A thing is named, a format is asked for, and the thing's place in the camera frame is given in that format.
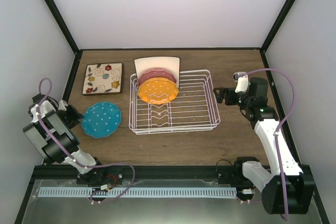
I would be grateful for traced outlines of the blue polka dot plate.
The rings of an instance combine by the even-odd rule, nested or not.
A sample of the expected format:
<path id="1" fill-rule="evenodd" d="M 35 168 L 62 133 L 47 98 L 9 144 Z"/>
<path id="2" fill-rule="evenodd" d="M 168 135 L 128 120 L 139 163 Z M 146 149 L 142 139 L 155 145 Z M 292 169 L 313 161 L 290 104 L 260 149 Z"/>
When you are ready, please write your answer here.
<path id="1" fill-rule="evenodd" d="M 81 127 L 86 135 L 93 138 L 108 137 L 122 122 L 119 107 L 111 102 L 98 102 L 87 108 Z"/>

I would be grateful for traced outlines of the yellow polka dot plate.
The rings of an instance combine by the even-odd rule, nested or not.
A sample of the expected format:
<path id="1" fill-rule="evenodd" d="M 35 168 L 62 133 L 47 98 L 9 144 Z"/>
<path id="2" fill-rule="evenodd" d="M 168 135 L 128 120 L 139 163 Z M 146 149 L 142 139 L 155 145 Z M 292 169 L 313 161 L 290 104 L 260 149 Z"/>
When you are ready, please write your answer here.
<path id="1" fill-rule="evenodd" d="M 155 105 L 171 102 L 178 93 L 176 83 L 164 77 L 146 80 L 138 89 L 138 96 L 142 101 Z"/>

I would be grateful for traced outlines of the pink polka dot plate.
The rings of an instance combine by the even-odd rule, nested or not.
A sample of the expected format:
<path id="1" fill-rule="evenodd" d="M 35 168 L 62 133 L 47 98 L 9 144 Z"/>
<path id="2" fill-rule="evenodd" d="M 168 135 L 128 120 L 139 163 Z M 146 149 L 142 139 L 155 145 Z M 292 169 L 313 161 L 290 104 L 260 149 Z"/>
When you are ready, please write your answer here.
<path id="1" fill-rule="evenodd" d="M 141 85 L 143 82 L 155 78 L 155 77 L 162 77 L 166 78 L 174 83 L 177 83 L 176 78 L 166 69 L 164 68 L 151 68 L 146 70 L 141 77 L 138 79 L 138 84 Z"/>

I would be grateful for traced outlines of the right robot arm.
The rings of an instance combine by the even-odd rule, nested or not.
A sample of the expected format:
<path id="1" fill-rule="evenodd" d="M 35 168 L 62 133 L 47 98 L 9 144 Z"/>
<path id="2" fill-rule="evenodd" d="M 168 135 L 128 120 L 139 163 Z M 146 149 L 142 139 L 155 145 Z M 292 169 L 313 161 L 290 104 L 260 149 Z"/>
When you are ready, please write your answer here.
<path id="1" fill-rule="evenodd" d="M 264 78 L 236 78 L 235 88 L 215 88 L 216 101 L 236 105 L 250 122 L 265 150 L 270 169 L 257 160 L 239 159 L 233 170 L 238 183 L 250 180 L 261 192 L 261 202 L 268 214 L 301 214 L 308 212 L 315 183 L 295 161 L 281 132 L 275 109 L 268 105 L 268 81 Z"/>

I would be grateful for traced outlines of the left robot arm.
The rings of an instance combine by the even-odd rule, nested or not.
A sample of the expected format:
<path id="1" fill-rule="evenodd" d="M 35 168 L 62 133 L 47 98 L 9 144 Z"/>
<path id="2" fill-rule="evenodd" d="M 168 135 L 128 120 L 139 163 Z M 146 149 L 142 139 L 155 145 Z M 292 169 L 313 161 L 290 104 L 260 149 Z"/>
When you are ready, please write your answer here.
<path id="1" fill-rule="evenodd" d="M 98 160 L 80 149 L 79 140 L 71 129 L 83 119 L 73 106 L 66 101 L 41 93 L 32 98 L 28 109 L 32 121 L 23 128 L 23 133 L 34 145 L 47 164 L 69 164 L 80 175 L 89 173 L 95 184 L 102 184 L 107 178 L 107 170 L 98 165 Z"/>

